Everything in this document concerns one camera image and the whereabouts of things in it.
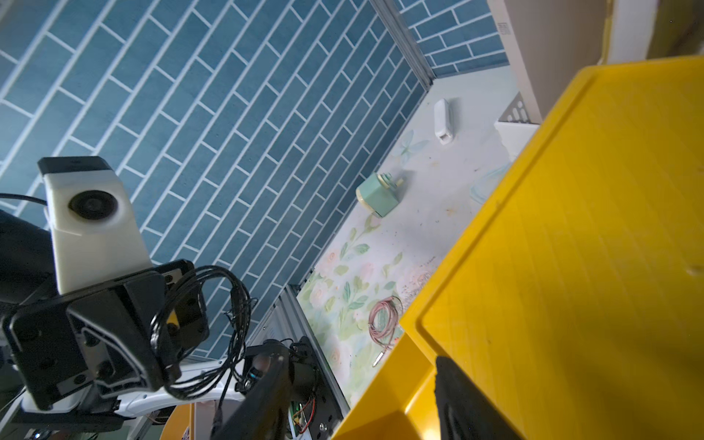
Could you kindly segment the yellow drawer cabinet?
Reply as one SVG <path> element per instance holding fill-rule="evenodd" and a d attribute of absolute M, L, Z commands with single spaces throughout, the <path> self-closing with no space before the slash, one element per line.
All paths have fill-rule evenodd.
<path fill-rule="evenodd" d="M 338 439 L 442 439 L 436 358 L 522 439 L 703 436 L 703 60 L 590 67 L 408 309 Z"/>

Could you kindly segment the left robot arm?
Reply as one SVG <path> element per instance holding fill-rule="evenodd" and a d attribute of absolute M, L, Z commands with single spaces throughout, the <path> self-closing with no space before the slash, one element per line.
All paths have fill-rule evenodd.
<path fill-rule="evenodd" d="M 181 363 L 206 338 L 202 288 L 214 279 L 230 282 L 235 332 L 224 361 L 189 376 Z M 66 295 L 57 280 L 49 233 L 3 214 L 1 343 L 45 416 L 70 396 L 79 399 L 71 409 L 78 423 L 103 427 L 118 421 L 117 398 L 130 392 L 239 400 L 235 366 L 249 328 L 250 296 L 227 269 L 178 260 Z"/>

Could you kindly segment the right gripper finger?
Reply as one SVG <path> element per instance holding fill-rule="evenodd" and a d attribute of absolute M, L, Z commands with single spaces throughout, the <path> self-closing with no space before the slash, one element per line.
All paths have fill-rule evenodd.
<path fill-rule="evenodd" d="M 436 407 L 446 439 L 521 439 L 450 357 L 436 358 Z"/>

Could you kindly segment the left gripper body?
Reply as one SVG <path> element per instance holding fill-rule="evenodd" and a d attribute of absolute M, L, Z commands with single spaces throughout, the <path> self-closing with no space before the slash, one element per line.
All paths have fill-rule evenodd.
<path fill-rule="evenodd" d="M 168 288 L 193 268 L 176 260 L 5 315 L 3 335 L 36 407 L 56 411 L 60 401 L 90 386 L 104 399 L 159 390 L 150 322 Z"/>

